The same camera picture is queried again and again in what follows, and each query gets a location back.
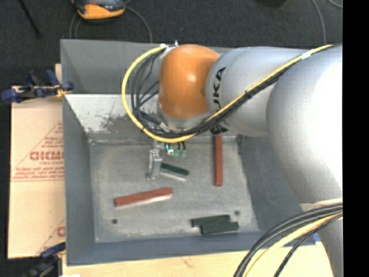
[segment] gray box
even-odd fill
[[[301,212],[267,138],[223,136],[224,184],[213,183],[213,141],[192,138],[185,159],[163,161],[190,170],[185,181],[147,180],[152,140],[121,103],[125,70],[156,44],[61,40],[63,81],[75,84],[63,104],[67,264],[188,256],[250,249],[270,227]],[[227,48],[213,48],[220,54]],[[158,77],[160,60],[152,78]],[[155,111],[155,100],[147,104]],[[170,186],[173,196],[115,208],[113,199]],[[235,233],[201,235],[192,218],[229,214]]]

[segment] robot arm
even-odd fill
[[[299,203],[341,199],[342,46],[311,54],[292,48],[246,47],[218,57],[204,47],[175,48],[164,58],[159,81],[158,112],[169,131],[151,137],[189,139],[197,134],[191,128],[201,128],[204,120],[209,123],[265,75],[300,57],[221,125],[245,136],[268,136]],[[151,132],[144,125],[140,129]],[[324,229],[320,237],[334,276],[343,276],[342,221]]]

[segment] yellow cable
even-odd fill
[[[294,231],[293,233],[287,235],[286,237],[280,239],[278,242],[276,242],[275,244],[273,244],[271,247],[267,248],[256,260],[255,262],[253,262],[253,264],[251,266],[248,267],[248,269],[245,270],[244,272],[244,277],[250,277],[254,271],[257,269],[257,267],[262,263],[263,260],[265,260],[268,255],[270,255],[272,252],[274,252],[276,249],[282,248],[284,245],[290,243],[291,241],[297,239],[298,237],[313,231],[314,229],[316,229],[317,227],[319,227],[321,224],[327,222],[328,220],[331,220],[333,218],[335,218],[338,215],[342,215],[342,212],[338,212],[334,215],[330,215],[327,216],[325,218],[316,220],[310,224],[307,224],[299,229],[297,229],[296,231]]]
[[[167,48],[168,46],[166,45],[162,45],[156,48],[153,48],[147,52],[145,52],[144,54],[142,54],[141,56],[139,56],[133,63],[132,65],[128,68],[124,78],[123,78],[123,82],[122,82],[122,102],[123,102],[123,106],[127,111],[127,114],[129,116],[129,118],[133,121],[133,123],[141,130],[143,131],[146,135],[148,135],[149,137],[157,140],[157,141],[161,141],[163,143],[179,143],[181,141],[187,140],[190,137],[193,137],[195,134],[190,134],[188,136],[183,136],[183,137],[178,137],[178,138],[164,138],[161,136],[157,136],[153,133],[151,133],[150,131],[148,131],[146,128],[144,128],[143,124],[133,115],[133,113],[131,112],[131,110],[129,109],[129,105],[127,103],[126,100],[126,86],[127,86],[127,82],[128,82],[128,78],[130,76],[130,74],[132,73],[133,69],[141,62],[143,61],[146,57],[150,56],[151,54],[157,53],[160,50],[163,50],[165,48]]]
[[[284,65],[281,65],[279,68],[277,68],[276,70],[272,71],[271,73],[269,73],[267,76],[265,76],[263,79],[261,79],[260,81],[256,82],[255,84],[253,84],[251,87],[249,87],[247,89],[246,92],[242,93],[241,95],[239,95],[237,98],[235,98],[233,101],[229,102],[227,105],[225,105],[222,109],[220,109],[219,111],[217,111],[216,113],[214,113],[212,116],[210,116],[206,121],[209,121],[213,118],[215,118],[216,116],[218,116],[219,114],[223,113],[227,108],[231,107],[234,103],[236,103],[240,98],[242,98],[246,93],[250,92],[252,89],[254,89],[255,87],[257,87],[258,85],[268,81],[268,79],[270,79],[271,77],[275,76],[276,74],[280,73],[283,69],[288,68],[289,66],[295,64],[296,62],[300,61],[303,58],[306,58],[308,56],[310,56],[313,53],[316,53],[324,48],[330,47],[332,46],[330,45],[325,45],[322,47],[318,47],[315,48],[313,50],[310,50],[306,53],[303,53],[302,55],[290,60],[289,62],[285,63]],[[161,45],[159,47],[153,48],[147,52],[145,52],[144,54],[142,54],[141,56],[139,56],[132,64],[131,66],[128,68],[127,72],[125,73],[125,76],[123,78],[122,81],[122,102],[123,102],[123,106],[127,111],[127,114],[129,116],[129,118],[133,121],[133,123],[141,130],[143,131],[147,136],[151,137],[154,140],[157,141],[161,141],[163,143],[179,143],[181,141],[185,141],[188,140],[189,138],[195,136],[196,134],[188,134],[185,136],[181,136],[181,137],[173,137],[173,138],[165,138],[165,137],[161,137],[158,136],[156,134],[153,134],[152,132],[150,132],[148,129],[144,128],[143,124],[133,115],[133,113],[131,112],[131,110],[129,109],[129,105],[127,103],[126,100],[126,86],[127,86],[127,82],[128,82],[128,78],[130,76],[130,74],[132,73],[133,69],[141,62],[143,61],[146,57],[148,57],[151,54],[154,54],[156,52],[159,52],[160,50],[163,50],[165,48],[167,48],[167,45]]]

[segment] cardboard sheet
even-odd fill
[[[65,240],[62,100],[12,104],[8,258]]]

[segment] red wooden block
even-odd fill
[[[117,197],[114,199],[114,206],[128,206],[143,203],[150,203],[170,198],[173,195],[173,189],[170,187],[151,190],[147,192],[132,194],[128,196]]]

